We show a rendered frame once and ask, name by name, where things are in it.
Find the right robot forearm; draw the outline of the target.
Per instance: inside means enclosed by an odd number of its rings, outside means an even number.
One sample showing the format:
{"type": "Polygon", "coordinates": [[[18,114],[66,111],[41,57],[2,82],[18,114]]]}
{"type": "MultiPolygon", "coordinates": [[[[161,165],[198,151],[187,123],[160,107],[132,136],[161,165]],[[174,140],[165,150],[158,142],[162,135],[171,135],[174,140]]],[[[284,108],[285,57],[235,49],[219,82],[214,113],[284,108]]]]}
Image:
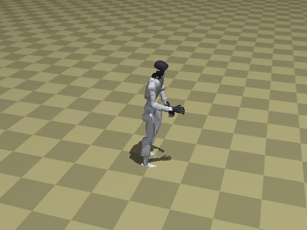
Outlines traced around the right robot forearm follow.
{"type": "Polygon", "coordinates": [[[164,111],[164,112],[173,111],[172,107],[164,106],[164,105],[161,105],[161,104],[158,104],[158,103],[154,103],[153,106],[158,111],[164,111]]]}

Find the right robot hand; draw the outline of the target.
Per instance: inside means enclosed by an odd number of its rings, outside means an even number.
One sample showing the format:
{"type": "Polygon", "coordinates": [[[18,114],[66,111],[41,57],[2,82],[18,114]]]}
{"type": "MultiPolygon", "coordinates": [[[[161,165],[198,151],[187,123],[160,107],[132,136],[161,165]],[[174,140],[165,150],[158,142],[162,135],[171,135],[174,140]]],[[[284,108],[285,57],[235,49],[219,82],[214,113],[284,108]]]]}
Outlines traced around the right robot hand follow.
{"type": "Polygon", "coordinates": [[[175,106],[175,107],[172,107],[172,108],[173,108],[173,111],[168,111],[168,112],[170,112],[170,113],[176,112],[176,113],[181,113],[181,114],[184,115],[185,109],[184,109],[184,107],[180,107],[180,106],[181,106],[181,105],[177,105],[177,106],[175,106]]]}

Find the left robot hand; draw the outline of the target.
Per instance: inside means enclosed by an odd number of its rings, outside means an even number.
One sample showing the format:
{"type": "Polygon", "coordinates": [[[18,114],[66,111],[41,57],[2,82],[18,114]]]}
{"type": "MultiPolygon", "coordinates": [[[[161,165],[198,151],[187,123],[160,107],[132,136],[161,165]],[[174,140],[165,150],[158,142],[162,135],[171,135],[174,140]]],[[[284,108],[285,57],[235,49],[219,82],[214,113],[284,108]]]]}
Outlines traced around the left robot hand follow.
{"type": "MultiPolygon", "coordinates": [[[[167,103],[166,106],[171,107],[168,101],[166,101],[166,103],[167,103]]],[[[173,112],[173,113],[168,112],[168,113],[169,113],[169,117],[173,117],[175,115],[175,112],[173,112]]]]}

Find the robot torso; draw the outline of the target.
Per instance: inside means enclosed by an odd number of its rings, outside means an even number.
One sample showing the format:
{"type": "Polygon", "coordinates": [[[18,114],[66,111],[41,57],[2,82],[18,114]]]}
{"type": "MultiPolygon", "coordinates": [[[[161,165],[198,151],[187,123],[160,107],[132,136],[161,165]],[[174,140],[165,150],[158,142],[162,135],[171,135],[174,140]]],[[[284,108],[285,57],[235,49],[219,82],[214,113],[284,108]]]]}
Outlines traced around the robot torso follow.
{"type": "MultiPolygon", "coordinates": [[[[154,72],[156,73],[156,72],[154,72]]],[[[156,77],[156,78],[159,78],[159,77],[156,77]]],[[[146,112],[146,110],[150,110],[151,111],[151,114],[154,114],[156,109],[153,109],[151,108],[151,105],[150,105],[150,95],[149,95],[149,91],[148,91],[148,85],[150,82],[155,82],[156,84],[156,98],[163,86],[163,83],[164,83],[164,76],[161,76],[161,79],[158,80],[158,79],[155,79],[155,78],[152,78],[150,77],[149,80],[148,80],[148,83],[147,83],[147,87],[146,87],[146,91],[145,91],[145,96],[144,98],[147,100],[147,103],[145,104],[145,107],[144,107],[144,112],[146,112]]]]}

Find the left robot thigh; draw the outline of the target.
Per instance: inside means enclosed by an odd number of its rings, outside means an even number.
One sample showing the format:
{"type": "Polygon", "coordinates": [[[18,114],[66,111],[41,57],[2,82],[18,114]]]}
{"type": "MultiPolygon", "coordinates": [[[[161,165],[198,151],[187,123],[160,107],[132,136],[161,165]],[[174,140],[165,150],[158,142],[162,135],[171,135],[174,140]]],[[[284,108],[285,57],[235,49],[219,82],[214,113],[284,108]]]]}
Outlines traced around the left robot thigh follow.
{"type": "Polygon", "coordinates": [[[162,111],[158,111],[156,110],[155,113],[153,114],[154,116],[154,120],[155,120],[155,133],[158,131],[160,125],[161,125],[161,121],[162,121],[162,111]]]}

